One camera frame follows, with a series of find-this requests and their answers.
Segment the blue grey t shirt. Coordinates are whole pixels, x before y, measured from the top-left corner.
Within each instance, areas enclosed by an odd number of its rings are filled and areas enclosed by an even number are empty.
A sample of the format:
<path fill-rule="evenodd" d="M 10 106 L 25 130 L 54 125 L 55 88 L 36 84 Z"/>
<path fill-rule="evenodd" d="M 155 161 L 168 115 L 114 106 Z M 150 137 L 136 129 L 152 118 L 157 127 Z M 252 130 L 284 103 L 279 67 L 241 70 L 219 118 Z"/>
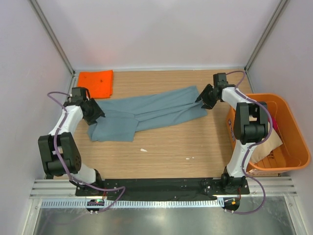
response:
<path fill-rule="evenodd" d="M 136 132 L 191 121 L 207 115 L 202 102 L 197 102 L 197 87 L 153 95 L 98 101 L 104 112 L 89 126 L 91 141 L 133 141 Z"/>

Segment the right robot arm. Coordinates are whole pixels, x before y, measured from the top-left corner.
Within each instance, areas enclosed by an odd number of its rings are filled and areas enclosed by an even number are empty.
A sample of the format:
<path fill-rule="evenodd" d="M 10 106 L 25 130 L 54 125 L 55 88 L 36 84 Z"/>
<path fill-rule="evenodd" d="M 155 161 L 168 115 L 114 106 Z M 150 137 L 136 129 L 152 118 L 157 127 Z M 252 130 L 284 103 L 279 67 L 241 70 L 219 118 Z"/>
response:
<path fill-rule="evenodd" d="M 196 99 L 204 109 L 212 109 L 218 101 L 235 110 L 233 137 L 236 140 L 230 162 L 219 179 L 204 182 L 208 195 L 248 194 L 246 168 L 255 148 L 265 142 L 272 132 L 272 118 L 265 102 L 257 102 L 242 93 L 237 85 L 229 84 L 226 73 L 213 75 Z"/>

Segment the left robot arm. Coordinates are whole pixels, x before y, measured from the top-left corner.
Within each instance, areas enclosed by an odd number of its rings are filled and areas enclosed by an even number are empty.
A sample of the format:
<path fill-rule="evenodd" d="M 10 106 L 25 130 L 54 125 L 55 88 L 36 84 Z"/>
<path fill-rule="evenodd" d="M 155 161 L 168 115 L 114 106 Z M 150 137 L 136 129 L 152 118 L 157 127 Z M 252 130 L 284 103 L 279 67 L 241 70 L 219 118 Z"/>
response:
<path fill-rule="evenodd" d="M 76 186 L 77 193 L 98 196 L 104 191 L 101 175 L 83 164 L 74 133 L 81 120 L 92 126 L 105 114 L 84 87 L 72 88 L 65 103 L 59 105 L 62 114 L 57 124 L 38 139 L 44 172 L 49 178 L 67 175 L 69 182 Z"/>

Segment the folded orange t shirt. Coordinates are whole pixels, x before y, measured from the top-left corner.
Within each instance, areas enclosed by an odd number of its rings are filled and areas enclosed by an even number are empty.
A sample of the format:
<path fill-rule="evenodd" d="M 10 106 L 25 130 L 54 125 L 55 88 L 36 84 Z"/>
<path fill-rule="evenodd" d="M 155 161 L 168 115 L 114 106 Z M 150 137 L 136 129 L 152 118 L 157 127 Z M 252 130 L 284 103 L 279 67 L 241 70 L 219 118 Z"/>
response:
<path fill-rule="evenodd" d="M 80 72 L 77 86 L 87 88 L 91 98 L 110 98 L 113 92 L 113 70 Z"/>

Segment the red t shirt in basket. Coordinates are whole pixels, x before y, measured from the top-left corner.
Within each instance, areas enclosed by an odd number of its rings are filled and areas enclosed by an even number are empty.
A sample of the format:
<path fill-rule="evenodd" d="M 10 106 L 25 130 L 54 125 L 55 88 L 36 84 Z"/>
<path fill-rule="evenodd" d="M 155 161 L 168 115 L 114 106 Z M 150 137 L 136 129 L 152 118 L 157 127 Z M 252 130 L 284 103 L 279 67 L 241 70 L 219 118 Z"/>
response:
<path fill-rule="evenodd" d="M 272 129 L 275 130 L 276 132 L 278 132 L 279 128 L 278 128 L 276 119 L 274 117 L 271 117 L 270 119 L 272 121 Z M 268 119 L 268 129 L 269 130 L 270 130 L 270 127 L 271 127 L 270 121 L 269 121 L 270 119 Z"/>

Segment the beige t shirt in basket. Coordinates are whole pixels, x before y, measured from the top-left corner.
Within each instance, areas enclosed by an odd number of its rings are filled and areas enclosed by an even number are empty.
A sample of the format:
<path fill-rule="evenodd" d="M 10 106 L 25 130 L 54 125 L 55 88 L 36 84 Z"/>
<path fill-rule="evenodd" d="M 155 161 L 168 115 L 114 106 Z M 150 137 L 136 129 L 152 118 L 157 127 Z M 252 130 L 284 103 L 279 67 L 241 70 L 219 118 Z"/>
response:
<path fill-rule="evenodd" d="M 254 149 L 250 161 L 252 163 L 258 163 L 265 157 L 267 157 L 273 150 L 280 147 L 283 144 L 277 132 L 273 129 L 270 137 L 262 144 L 256 146 Z"/>

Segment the orange plastic basket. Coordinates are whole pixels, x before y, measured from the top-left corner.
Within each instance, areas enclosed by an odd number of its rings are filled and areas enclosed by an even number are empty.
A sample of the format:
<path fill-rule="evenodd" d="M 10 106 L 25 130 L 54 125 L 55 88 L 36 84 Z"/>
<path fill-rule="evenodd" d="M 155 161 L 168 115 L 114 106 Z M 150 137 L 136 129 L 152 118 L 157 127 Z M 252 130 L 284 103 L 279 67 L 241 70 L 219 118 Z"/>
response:
<path fill-rule="evenodd" d="M 241 92 L 233 88 L 227 88 L 222 95 L 222 99 L 231 106 L 226 116 L 227 131 L 233 150 L 231 160 L 226 167 L 228 173 L 234 177 L 241 177 L 243 168 L 253 175 L 277 174 L 305 168 L 311 160 L 310 152 L 287 102 L 275 94 L 247 94 L 243 97 L 241 95 L 243 95 Z M 283 144 L 258 163 L 245 160 L 243 164 L 245 153 L 251 143 L 241 145 L 241 142 L 235 138 L 234 118 L 237 103 L 250 103 L 251 99 L 267 104 L 270 118 L 275 119 L 278 124 L 277 133 Z"/>

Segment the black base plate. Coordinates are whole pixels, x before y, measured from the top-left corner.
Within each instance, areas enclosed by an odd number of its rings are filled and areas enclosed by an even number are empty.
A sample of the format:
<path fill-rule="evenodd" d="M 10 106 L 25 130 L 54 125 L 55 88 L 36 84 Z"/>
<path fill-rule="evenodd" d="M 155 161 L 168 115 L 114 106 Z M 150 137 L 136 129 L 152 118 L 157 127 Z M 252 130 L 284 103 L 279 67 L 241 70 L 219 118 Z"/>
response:
<path fill-rule="evenodd" d="M 105 179 L 102 187 L 125 187 L 119 201 L 207 201 L 218 195 L 250 194 L 247 180 L 226 185 L 219 178 Z"/>

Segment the aluminium frame rail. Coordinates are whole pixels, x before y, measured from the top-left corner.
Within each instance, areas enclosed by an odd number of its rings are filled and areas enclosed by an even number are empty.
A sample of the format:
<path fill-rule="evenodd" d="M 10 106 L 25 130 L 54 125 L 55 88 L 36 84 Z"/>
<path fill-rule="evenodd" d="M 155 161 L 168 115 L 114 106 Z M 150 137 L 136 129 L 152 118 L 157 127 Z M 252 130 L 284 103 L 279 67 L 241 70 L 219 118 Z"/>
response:
<path fill-rule="evenodd" d="M 76 186 L 68 180 L 35 180 L 30 199 L 57 199 L 75 197 Z"/>

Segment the left aluminium corner post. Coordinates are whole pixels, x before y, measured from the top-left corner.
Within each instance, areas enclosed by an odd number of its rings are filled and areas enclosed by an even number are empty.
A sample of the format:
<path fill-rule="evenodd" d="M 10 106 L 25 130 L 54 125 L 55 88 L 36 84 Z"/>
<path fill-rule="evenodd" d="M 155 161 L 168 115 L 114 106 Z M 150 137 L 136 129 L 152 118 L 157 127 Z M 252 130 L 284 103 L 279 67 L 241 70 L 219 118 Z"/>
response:
<path fill-rule="evenodd" d="M 37 0 L 28 0 L 30 6 L 34 10 L 35 15 L 39 19 L 42 27 L 44 28 L 46 34 L 48 35 L 49 39 L 51 40 L 52 44 L 54 45 L 56 51 L 58 52 L 59 56 L 61 57 L 65 67 L 71 74 L 71 76 L 75 75 L 75 70 L 72 67 L 65 51 L 63 50 L 59 40 L 57 39 L 48 19 L 46 18 L 42 8 L 40 7 L 39 3 Z"/>

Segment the aluminium corner post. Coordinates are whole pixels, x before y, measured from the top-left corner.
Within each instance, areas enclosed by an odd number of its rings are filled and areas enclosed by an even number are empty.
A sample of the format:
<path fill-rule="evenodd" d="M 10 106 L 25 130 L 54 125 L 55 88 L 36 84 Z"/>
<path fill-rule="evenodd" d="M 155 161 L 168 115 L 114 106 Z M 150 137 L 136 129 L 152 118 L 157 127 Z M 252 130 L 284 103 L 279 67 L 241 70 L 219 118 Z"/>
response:
<path fill-rule="evenodd" d="M 75 70 L 72 67 L 65 51 L 63 50 L 59 40 L 57 39 L 48 19 L 46 18 L 42 8 L 40 7 L 39 3 L 37 0 L 28 0 L 30 6 L 34 10 L 35 15 L 39 19 L 42 27 L 44 28 L 46 34 L 48 35 L 49 39 L 51 40 L 52 44 L 54 45 L 56 51 L 58 52 L 59 56 L 61 57 L 65 67 L 71 74 L 71 76 L 75 75 Z"/>
<path fill-rule="evenodd" d="M 277 22 L 279 21 L 279 18 L 283 14 L 283 12 L 286 9 L 286 7 L 288 6 L 289 2 L 290 2 L 289 0 L 280 0 L 278 2 L 278 4 L 277 4 L 274 12 L 272 13 L 260 39 L 258 40 L 255 48 L 252 51 L 252 54 L 250 55 L 246 65 L 244 67 L 246 74 L 248 74 L 249 69 L 252 67 L 255 59 L 257 58 L 258 54 L 260 53 L 260 50 L 262 49 L 265 42 L 269 38 L 270 34 L 274 30 Z"/>

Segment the right aluminium corner post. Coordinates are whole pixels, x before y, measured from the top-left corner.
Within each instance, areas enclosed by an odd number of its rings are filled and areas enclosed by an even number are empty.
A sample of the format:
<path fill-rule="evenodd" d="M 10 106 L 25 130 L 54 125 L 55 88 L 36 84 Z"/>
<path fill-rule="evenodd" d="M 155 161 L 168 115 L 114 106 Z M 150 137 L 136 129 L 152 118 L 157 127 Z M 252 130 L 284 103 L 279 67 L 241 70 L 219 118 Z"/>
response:
<path fill-rule="evenodd" d="M 274 30 L 277 22 L 279 21 L 279 18 L 283 14 L 283 12 L 286 9 L 286 7 L 288 6 L 289 2 L 290 2 L 289 0 L 280 0 L 278 2 L 278 4 L 277 4 L 274 12 L 272 13 L 260 39 L 258 40 L 255 48 L 252 51 L 252 54 L 250 55 L 246 65 L 244 67 L 246 74 L 248 74 L 249 69 L 252 67 L 255 59 L 257 58 L 258 54 L 260 53 L 260 50 L 262 49 L 265 42 L 269 38 L 270 34 Z"/>

